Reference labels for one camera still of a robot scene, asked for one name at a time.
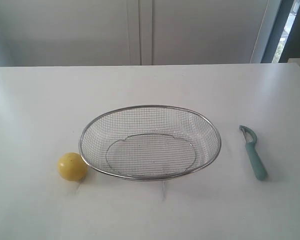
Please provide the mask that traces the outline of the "yellow lemon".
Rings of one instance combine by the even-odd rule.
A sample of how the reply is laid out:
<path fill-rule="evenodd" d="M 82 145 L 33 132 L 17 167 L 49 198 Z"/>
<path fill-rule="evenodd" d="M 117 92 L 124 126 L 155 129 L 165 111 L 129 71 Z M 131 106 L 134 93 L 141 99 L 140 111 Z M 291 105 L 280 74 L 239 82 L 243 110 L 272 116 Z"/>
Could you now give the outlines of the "yellow lemon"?
<path fill-rule="evenodd" d="M 86 176 L 88 165 L 84 162 L 80 154 L 69 152 L 58 160 L 57 171 L 63 179 L 77 182 Z"/>

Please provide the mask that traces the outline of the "teal handled vegetable peeler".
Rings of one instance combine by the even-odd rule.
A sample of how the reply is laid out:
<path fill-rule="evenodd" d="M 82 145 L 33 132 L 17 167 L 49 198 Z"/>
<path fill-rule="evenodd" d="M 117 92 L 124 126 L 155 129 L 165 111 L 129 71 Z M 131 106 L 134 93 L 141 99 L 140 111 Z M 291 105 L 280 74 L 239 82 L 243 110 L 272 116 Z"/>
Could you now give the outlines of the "teal handled vegetable peeler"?
<path fill-rule="evenodd" d="M 252 129 L 247 126 L 240 125 L 239 129 L 243 133 L 245 139 L 245 149 L 249 157 L 254 175 L 257 180 L 264 181 L 268 177 L 268 173 L 256 151 L 256 144 L 258 141 L 257 135 Z"/>

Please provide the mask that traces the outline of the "white cabinet doors in background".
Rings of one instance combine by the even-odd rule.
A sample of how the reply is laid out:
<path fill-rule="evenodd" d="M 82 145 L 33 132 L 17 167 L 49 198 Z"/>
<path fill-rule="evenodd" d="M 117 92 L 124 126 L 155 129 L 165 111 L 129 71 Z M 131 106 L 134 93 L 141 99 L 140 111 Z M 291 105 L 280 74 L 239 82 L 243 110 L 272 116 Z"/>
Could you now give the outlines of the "white cabinet doors in background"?
<path fill-rule="evenodd" d="M 0 0 L 7 64 L 249 63 L 267 0 Z"/>

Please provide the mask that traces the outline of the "window with dark frame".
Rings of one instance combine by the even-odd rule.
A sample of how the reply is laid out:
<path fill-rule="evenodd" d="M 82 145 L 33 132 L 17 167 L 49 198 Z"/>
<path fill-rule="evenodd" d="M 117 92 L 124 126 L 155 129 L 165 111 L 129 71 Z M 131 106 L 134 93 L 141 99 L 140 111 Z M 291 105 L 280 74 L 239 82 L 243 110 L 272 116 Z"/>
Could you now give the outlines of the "window with dark frame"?
<path fill-rule="evenodd" d="M 300 0 L 282 0 L 261 63 L 300 58 Z"/>

